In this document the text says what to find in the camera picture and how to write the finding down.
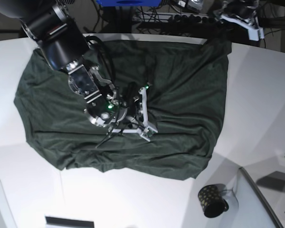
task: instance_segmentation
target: black rectangle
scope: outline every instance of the black rectangle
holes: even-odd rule
[[[60,219],[54,217],[46,217],[46,221],[48,225],[64,226],[71,228],[95,228],[94,222],[91,221],[71,220],[65,218]]]

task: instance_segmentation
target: green t-shirt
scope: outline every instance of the green t-shirt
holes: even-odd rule
[[[60,170],[127,167],[165,178],[196,178],[206,168],[223,126],[231,43],[214,39],[204,45],[128,40],[105,44],[121,90],[132,81],[153,84],[147,106],[158,133],[151,142],[123,134],[96,149],[107,129],[88,121],[83,97],[70,90],[68,76],[52,71],[37,49],[14,101],[28,144]]]

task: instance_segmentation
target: blue object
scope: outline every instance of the blue object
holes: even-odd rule
[[[152,6],[157,7],[162,0],[96,0],[99,5],[106,6]]]

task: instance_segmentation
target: cable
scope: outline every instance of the cable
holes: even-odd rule
[[[153,17],[153,18],[154,18],[154,21],[156,21],[156,16],[157,16],[157,21],[158,21],[159,23],[162,23],[162,21],[160,20],[160,16],[159,16],[158,13],[157,13],[157,9],[160,9],[160,7],[159,7],[159,8],[150,7],[150,8],[148,9],[148,11],[152,10],[152,16],[151,16],[151,18]]]
[[[117,92],[117,96],[116,96],[116,97],[119,98],[119,89],[118,89],[118,88],[116,88],[116,92]],[[115,122],[114,122],[114,124],[113,124],[111,130],[106,134],[106,136],[102,139],[102,141],[100,141],[100,143],[98,143],[98,144],[96,145],[96,147],[95,147],[96,149],[97,149],[98,147],[100,147],[102,144],[104,144],[105,142],[109,141],[111,138],[114,137],[114,136],[111,137],[111,135],[113,134],[113,130],[116,129],[117,126],[118,126],[118,124],[119,124],[118,119],[119,119],[119,114],[120,114],[121,101],[118,100],[118,103],[119,103],[119,104],[118,104],[118,107],[117,107],[117,115],[116,115]]]
[[[268,1],[264,4],[264,8],[263,8],[263,16],[267,19],[266,13],[265,13],[265,5],[268,3]],[[274,37],[274,33],[272,31],[272,28],[270,28],[272,36]]]
[[[266,34],[264,35],[264,37],[267,36],[267,35],[270,34],[270,33],[275,33],[275,32],[279,32],[279,31],[283,31],[283,30],[285,30],[285,28],[281,28],[281,29],[278,29],[278,30],[276,30],[276,31],[268,32],[268,33],[266,33]]]
[[[182,14],[182,12],[179,11],[178,9],[176,9],[175,6],[173,6],[173,5],[169,5],[169,6],[170,6],[175,12]]]
[[[99,21],[100,21],[100,12],[99,12],[99,9],[97,9],[97,6],[96,6],[96,3],[94,2],[94,0],[91,0],[91,2],[93,3],[93,5],[94,5],[94,8],[95,8],[95,10],[96,10],[96,12],[97,12],[97,22],[96,22],[96,24],[94,25],[94,28],[93,28],[93,32],[95,33],[95,29],[96,29],[96,27],[97,27],[97,25],[98,25],[98,23],[99,23]]]
[[[272,6],[271,3],[269,4],[269,7],[270,7],[271,15],[272,15],[274,18],[276,18],[276,13],[274,12],[274,9],[273,9],[273,6]]]
[[[269,1],[266,1],[264,5],[262,5],[259,9],[257,9],[257,11],[260,11],[262,8],[265,7],[265,5],[267,5],[269,3]]]
[[[264,37],[264,49],[266,49],[266,40],[265,40],[265,37]]]
[[[143,8],[141,7],[141,13],[142,13],[142,18],[143,18],[143,21],[146,22],[145,18],[144,18],[144,12],[143,12]]]
[[[144,34],[144,31],[142,31],[141,29],[139,28],[136,28],[141,34]]]
[[[137,127],[145,128],[144,126],[142,126],[142,125],[141,125],[141,124],[139,124],[139,123],[129,122],[129,123],[128,123],[128,126],[129,126],[130,124],[136,125]]]
[[[145,15],[148,15],[150,16],[148,22],[150,22],[150,20],[153,18],[154,20],[158,21],[158,22],[161,22],[159,19],[157,19],[155,16],[154,16],[154,12],[152,12],[152,14],[149,14],[149,13],[145,13],[143,12],[142,10],[138,9],[142,14],[145,14]]]
[[[108,21],[108,20],[105,20],[104,17],[103,17],[103,15],[100,13],[100,9],[98,10],[98,12],[99,12],[99,16],[100,16],[101,20],[103,20],[103,21],[109,23],[109,21]]]
[[[104,21],[105,21],[104,19],[101,20],[101,30],[104,29]]]
[[[104,44],[104,42],[100,38],[98,38],[96,36],[87,36],[85,39],[86,39],[87,42],[90,42],[91,40],[97,42],[97,44],[99,44],[99,46],[104,50],[104,54],[106,55],[106,59],[109,61],[110,68],[111,68],[111,75],[110,75],[110,77],[111,77],[112,82],[114,83],[115,79],[116,79],[116,70],[115,70],[115,66],[114,66],[114,63],[113,63],[113,59],[112,59],[112,57],[110,55],[110,50]]]
[[[111,136],[111,137],[109,137],[109,138],[107,138],[107,139],[105,139],[105,140],[102,140],[102,141],[101,141],[101,144],[99,143],[99,144],[97,145],[97,147],[96,147],[96,148],[98,148],[99,146],[103,145],[104,143],[106,143],[107,141],[109,141],[109,140],[113,139],[113,138],[114,138],[114,137],[116,137],[116,136],[122,136],[122,135],[123,135],[124,130],[125,130],[129,125],[131,125],[131,124],[134,124],[134,125],[137,125],[137,126],[143,127],[143,126],[141,126],[140,124],[136,124],[136,123],[128,122],[128,123],[126,123],[126,125],[124,126],[124,128],[120,130],[120,132],[119,132],[119,133],[113,134],[113,136]]]

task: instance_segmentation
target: floor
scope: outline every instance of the floor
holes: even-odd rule
[[[202,13],[206,13],[213,5],[214,0],[205,0]],[[68,6],[70,14],[75,18],[79,28],[82,32],[85,32],[83,27],[93,30],[97,21],[97,12],[89,0],[77,0],[73,5]],[[164,6],[163,11],[173,12],[168,6]],[[270,4],[266,6],[266,16],[284,16],[285,8],[283,7],[270,7]],[[7,18],[0,14],[0,29],[20,29],[20,22],[17,19]],[[98,23],[96,31],[99,32],[102,27],[102,23]],[[0,34],[0,40],[17,38],[18,34]],[[285,52],[285,31],[275,32],[266,36],[266,48],[275,51]]]

